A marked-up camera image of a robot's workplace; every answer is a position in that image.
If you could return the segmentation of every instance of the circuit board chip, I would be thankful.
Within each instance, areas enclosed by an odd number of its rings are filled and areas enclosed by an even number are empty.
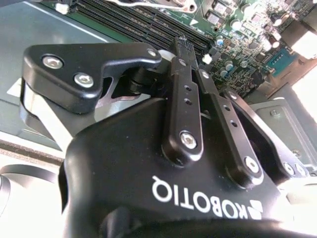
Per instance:
[[[265,54],[263,53],[259,53],[257,56],[256,56],[256,60],[261,62],[262,60],[264,60],[265,58]]]
[[[251,44],[249,44],[249,49],[254,50],[258,47],[258,43],[253,41]]]
[[[261,21],[261,16],[258,14],[254,14],[254,16],[251,18],[253,23],[258,23]]]
[[[220,15],[223,15],[226,10],[227,7],[219,2],[216,2],[213,6],[214,11],[218,12]]]
[[[217,23],[219,22],[219,19],[220,19],[219,17],[210,13],[208,18],[207,18],[207,21],[209,21],[213,25],[217,25]]]

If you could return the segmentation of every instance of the gray metal surface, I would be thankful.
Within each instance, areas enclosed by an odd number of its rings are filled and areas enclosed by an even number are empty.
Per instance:
[[[317,150],[317,126],[312,116],[307,112],[296,93],[293,91],[292,86],[288,83],[285,84],[280,90],[274,93],[270,99],[283,97],[288,105],[294,112],[296,119],[303,128],[305,134],[308,136],[310,142]]]
[[[53,10],[36,3],[0,8],[0,131],[58,149],[28,128],[19,117],[19,98],[7,91],[21,77],[22,55],[31,45],[114,42]],[[121,110],[116,105],[111,112]]]
[[[296,151],[294,154],[305,167],[310,167],[310,170],[317,170],[317,153],[286,100],[278,99],[253,104],[250,107],[293,153]]]

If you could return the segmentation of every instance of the electronic component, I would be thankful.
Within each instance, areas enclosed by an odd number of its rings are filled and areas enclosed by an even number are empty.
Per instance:
[[[264,53],[259,53],[257,56],[256,56],[256,60],[261,62],[262,60],[264,60],[265,58],[265,54]]]
[[[217,48],[212,47],[212,48],[209,50],[208,53],[209,53],[211,56],[213,56],[213,55],[216,54],[217,52],[218,52]]]
[[[228,54],[226,54],[226,53],[222,53],[221,54],[221,58],[223,59],[223,60],[225,60],[226,58],[228,58]]]
[[[224,20],[222,18],[219,18],[218,24],[222,25],[224,23]]]
[[[249,15],[250,12],[253,11],[253,8],[251,7],[251,4],[247,3],[247,4],[244,4],[244,5],[241,7],[241,11],[242,11],[245,15]]]
[[[299,15],[297,14],[297,13],[295,13],[295,12],[290,12],[290,16],[294,19],[294,20],[299,20]]]
[[[258,14],[254,14],[254,16],[251,18],[251,21],[252,21],[253,23],[258,23],[258,22],[261,21],[261,16],[258,15]]]
[[[268,41],[270,42],[270,44],[272,45],[272,48],[274,49],[276,49],[280,45],[280,43],[273,36],[270,36],[268,38]]]
[[[266,30],[266,31],[270,31],[271,28],[272,27],[270,25],[268,25],[268,24],[264,25],[264,27],[263,27],[263,29]]]
[[[282,24],[289,18],[289,14],[288,13],[284,13],[281,17],[282,19]]]
[[[219,22],[220,18],[212,13],[210,13],[207,17],[207,21],[210,22],[213,25],[217,25]]]
[[[241,66],[242,68],[246,68],[246,67],[248,67],[248,62],[247,62],[246,60],[241,61],[240,66]]]
[[[225,47],[230,46],[230,44],[231,44],[231,40],[229,40],[229,39],[224,39],[223,45],[224,45]]]
[[[263,28],[261,28],[258,24],[253,24],[251,22],[246,21],[243,23],[243,26],[249,29],[250,31],[254,32],[256,35],[259,35],[263,32]]]
[[[259,44],[255,41],[253,41],[251,44],[249,44],[249,49],[254,50],[259,46]]]
[[[225,76],[227,76],[228,71],[225,68],[221,68],[219,74],[221,77],[225,77]]]
[[[213,8],[214,11],[216,11],[220,15],[223,15],[226,12],[226,10],[227,10],[227,7],[225,5],[223,5],[223,4],[221,4],[218,1],[214,1],[213,2],[212,8]]]
[[[238,86],[238,87],[241,87],[241,86],[243,85],[243,83],[240,82],[240,81],[236,81],[236,82],[235,82],[235,85]]]
[[[271,35],[277,40],[277,41],[280,41],[282,39],[282,36],[281,34],[279,34],[279,32],[274,29],[271,31]]]
[[[277,14],[272,14],[269,18],[273,26],[280,26],[282,24],[282,19]]]
[[[223,36],[217,36],[216,37],[216,44],[218,46],[223,46]]]
[[[205,54],[202,61],[205,63],[205,64],[210,64],[212,62],[212,57],[209,55],[209,54]]]
[[[231,26],[232,30],[239,31],[242,27],[242,23],[238,19],[234,19],[230,22],[230,26]]]
[[[213,61],[217,61],[219,58],[221,57],[221,53],[217,52],[212,56],[212,60]]]
[[[232,13],[232,9],[230,9],[230,8],[227,7],[226,13],[227,13],[228,15],[230,15],[230,14]]]
[[[317,33],[304,22],[293,21],[282,33],[282,39],[292,50],[307,59],[317,55]]]
[[[232,3],[234,3],[234,2],[236,2],[237,0],[222,0],[225,4],[228,4],[228,5],[230,5],[230,4],[232,4]]]
[[[263,37],[262,38],[262,46],[263,46],[263,50],[265,52],[268,52],[272,49],[272,44],[270,43],[270,41],[267,39],[267,37]]]
[[[266,66],[273,68],[275,70],[273,76],[277,77],[297,57],[297,54],[291,55],[285,48],[282,48],[271,58],[269,62],[267,62]]]
[[[233,62],[231,60],[226,61],[224,67],[227,71],[231,71],[233,69]]]
[[[290,4],[293,3],[293,1],[294,1],[294,0],[285,0],[285,3],[286,3],[287,5],[290,5]]]

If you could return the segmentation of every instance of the capacitor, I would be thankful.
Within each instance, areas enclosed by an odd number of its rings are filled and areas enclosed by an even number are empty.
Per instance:
[[[234,19],[230,22],[230,26],[231,26],[232,30],[239,31],[242,27],[242,23],[238,19]]]
[[[272,49],[272,44],[266,37],[262,38],[262,46],[265,52],[268,52]]]
[[[282,19],[276,14],[272,14],[269,18],[272,21],[273,26],[280,26],[282,24]]]
[[[228,74],[228,71],[225,68],[220,69],[220,76],[225,77]]]
[[[217,36],[216,37],[216,44],[218,46],[223,46],[223,37],[222,36]]]
[[[270,44],[272,45],[272,48],[277,48],[279,47],[279,42],[273,37],[273,36],[270,36],[268,38],[268,41],[270,42]]]
[[[233,62],[231,60],[226,61],[226,63],[224,63],[225,69],[227,71],[231,71],[233,69]]]
[[[241,11],[245,14],[245,15],[250,15],[253,12],[253,8],[251,7],[251,4],[247,3],[244,4],[241,7]]]

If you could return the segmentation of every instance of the green circuit board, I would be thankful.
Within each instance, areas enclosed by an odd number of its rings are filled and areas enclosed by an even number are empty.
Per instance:
[[[211,40],[215,40],[215,37],[219,35],[224,38],[225,42],[223,46],[214,46],[217,52],[221,54],[221,57],[212,62],[211,67],[204,64],[201,64],[201,67],[207,71],[211,70],[211,75],[219,89],[226,85],[236,90],[242,96],[247,95],[252,89],[257,87],[253,80],[253,74],[257,70],[267,73],[273,69],[273,76],[278,76],[298,57],[296,53],[286,50],[287,46],[282,39],[280,40],[280,46],[276,50],[263,51],[262,38],[269,30],[274,28],[269,16],[276,14],[282,17],[283,14],[286,15],[286,13],[289,13],[289,17],[285,19],[283,24],[275,27],[277,32],[281,34],[293,20],[302,20],[314,8],[314,5],[309,0],[295,0],[291,1],[290,4],[287,4],[284,0],[247,0],[243,1],[242,4],[249,3],[253,7],[254,12],[246,17],[241,8],[238,7],[241,5],[241,1],[229,1],[231,4],[225,5],[224,3],[223,5],[230,8],[232,13],[221,16],[218,12],[212,11],[212,14],[219,18],[222,17],[224,20],[222,24],[212,24],[206,19],[206,13],[203,10],[206,2],[208,2],[208,5],[211,5],[211,2],[214,1],[196,0],[198,10],[194,14],[184,14],[164,9],[162,11]],[[256,22],[252,21],[254,14],[259,16]],[[243,22],[241,30],[232,30],[230,21],[233,19]],[[255,44],[255,47],[250,49],[249,45],[252,43]],[[257,59],[260,53],[263,56],[260,57],[261,60]],[[271,61],[274,56],[281,55],[282,53],[283,56],[279,59],[282,63],[276,65],[276,67],[272,67]],[[232,61],[234,66],[223,77],[220,75],[221,69],[224,68],[224,64],[228,60]]]
[[[316,7],[311,0],[196,0],[196,4],[197,11],[190,14],[79,0],[77,12],[68,16],[118,41],[146,42],[157,49],[168,49],[175,36],[184,37],[194,44],[200,68],[211,74],[217,88],[229,86],[244,97],[262,83],[263,75],[278,76],[299,56],[283,39],[267,50],[272,32],[282,34]],[[252,7],[248,14],[243,10],[246,4]],[[282,19],[279,26],[270,19],[274,14]],[[241,28],[233,30],[233,20]],[[217,44],[218,37],[223,44]],[[202,60],[206,54],[212,58],[209,64]]]

